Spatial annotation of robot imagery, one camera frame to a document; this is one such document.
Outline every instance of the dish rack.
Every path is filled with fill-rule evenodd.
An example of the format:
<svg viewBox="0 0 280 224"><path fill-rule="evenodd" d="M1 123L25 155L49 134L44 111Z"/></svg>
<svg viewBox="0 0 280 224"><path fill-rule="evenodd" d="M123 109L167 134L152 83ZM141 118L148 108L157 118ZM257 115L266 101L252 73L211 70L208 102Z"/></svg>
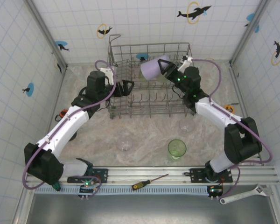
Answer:
<svg viewBox="0 0 280 224"><path fill-rule="evenodd" d="M117 82L129 80L135 83L129 96L110 99L108 111L110 118L115 116L184 113L191 112L180 97L183 93L174 88L174 84L163 76L147 81L140 73L140 59L137 54L147 54L146 61L153 60L162 55L168 55L170 60L178 64L183 55L192 56L190 44L178 43L150 43L133 45L113 45L112 42L120 35L110 35L108 47L108 62L116 69Z"/></svg>

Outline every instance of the screwdriver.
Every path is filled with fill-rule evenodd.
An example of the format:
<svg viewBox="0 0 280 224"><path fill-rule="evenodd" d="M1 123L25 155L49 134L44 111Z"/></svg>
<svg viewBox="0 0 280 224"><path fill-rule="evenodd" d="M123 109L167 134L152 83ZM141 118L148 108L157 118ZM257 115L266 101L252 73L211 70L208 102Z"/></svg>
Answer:
<svg viewBox="0 0 280 224"><path fill-rule="evenodd" d="M166 174L166 175L163 175L163 176L159 176L159 177L157 177L157 178L155 178L153 180L141 181L141 182L139 182L137 184L132 185L132 189L133 190L137 190L137 189L143 188L146 185L150 184L152 181L158 180L158 179L160 179L162 177L165 177L165 176L168 176L168 175L169 174Z"/></svg>

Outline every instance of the gray countertop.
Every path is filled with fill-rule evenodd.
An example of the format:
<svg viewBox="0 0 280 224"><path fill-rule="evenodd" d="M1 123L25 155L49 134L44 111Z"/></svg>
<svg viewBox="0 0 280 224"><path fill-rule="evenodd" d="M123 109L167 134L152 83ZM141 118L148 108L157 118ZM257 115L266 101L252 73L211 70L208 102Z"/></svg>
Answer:
<svg viewBox="0 0 280 224"><path fill-rule="evenodd" d="M224 106L238 103L227 63L219 63L222 69L222 83L213 99ZM196 63L202 78L201 88L208 94L216 87L218 71L210 63ZM67 109L80 89L86 86L86 79L93 66L69 67L65 74L56 114ZM240 107L235 106L236 114L242 116ZM201 115L187 115L193 119L195 129L191 133L180 130L178 122L184 114L122 116L110 119L107 109L96 112L77 132L77 137L69 142L61 153L60 160L77 157L88 160L94 166L182 166L204 165L218 155L224 146L224 134ZM116 141L122 135L133 139L133 147L127 152L116 148ZM181 139L187 146L186 154L173 161L168 156L168 143Z"/></svg>

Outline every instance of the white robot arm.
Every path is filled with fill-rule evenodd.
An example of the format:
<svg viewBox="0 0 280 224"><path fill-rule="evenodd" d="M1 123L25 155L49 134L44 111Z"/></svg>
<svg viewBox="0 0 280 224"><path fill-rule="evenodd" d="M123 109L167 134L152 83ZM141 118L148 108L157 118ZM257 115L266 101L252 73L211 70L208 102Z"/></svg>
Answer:
<svg viewBox="0 0 280 224"><path fill-rule="evenodd" d="M213 101L210 102L208 95L200 89L201 77L198 68L190 66L190 57L184 57L183 59L180 67L171 62L167 62L168 66L165 69L161 68L161 72L184 93L183 101L193 113L198 113L206 117L224 131L224 152L207 162L205 167L206 178L210 181L217 180L218 176L227 168L259 153L262 149L261 144L249 135L249 133L242 130L231 117L236 118L236 120L241 120L241 122L251 128L256 134L258 134L258 131L253 119L249 117L242 119L240 116L236 116L230 112L226 111L227 113L222 113L216 109L214 105L221 109L222 107ZM27 164L31 156L38 149L38 146L47 142L31 163L28 173L50 185L56 184L61 177L91 175L87 173L90 165L89 162L76 159L71 162L61 163L58 157L66 143L92 117L100 106L98 105L85 111L81 110L70 119L68 116L86 105L96 103L103 99L110 92L111 83L113 84L113 80L108 69L90 73L87 78L85 94L79 94L75 98L67 114L50 133L39 140L37 144L28 143L25 147L25 160ZM127 91L127 94L130 93L130 90L124 87L118 86L118 88L122 88L119 90L120 94L115 93L118 97L122 96L122 91ZM55 136L49 140L48 137L56 130L58 131Z"/></svg>

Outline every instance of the transparent glass cup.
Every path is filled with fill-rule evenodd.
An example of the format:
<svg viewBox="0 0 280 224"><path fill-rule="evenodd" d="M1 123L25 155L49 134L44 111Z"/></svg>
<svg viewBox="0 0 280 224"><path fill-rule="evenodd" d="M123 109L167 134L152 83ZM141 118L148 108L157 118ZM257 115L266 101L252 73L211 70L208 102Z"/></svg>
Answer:
<svg viewBox="0 0 280 224"><path fill-rule="evenodd" d="M120 136L116 142L116 147L123 151L129 151L133 147L133 140L129 136Z"/></svg>
<svg viewBox="0 0 280 224"><path fill-rule="evenodd" d="M182 140L174 139L168 144L168 152L174 160L181 158L185 155L186 151L186 144Z"/></svg>
<svg viewBox="0 0 280 224"><path fill-rule="evenodd" d="M179 128L186 133L190 133L195 129L195 122L191 117L185 117L178 122Z"/></svg>

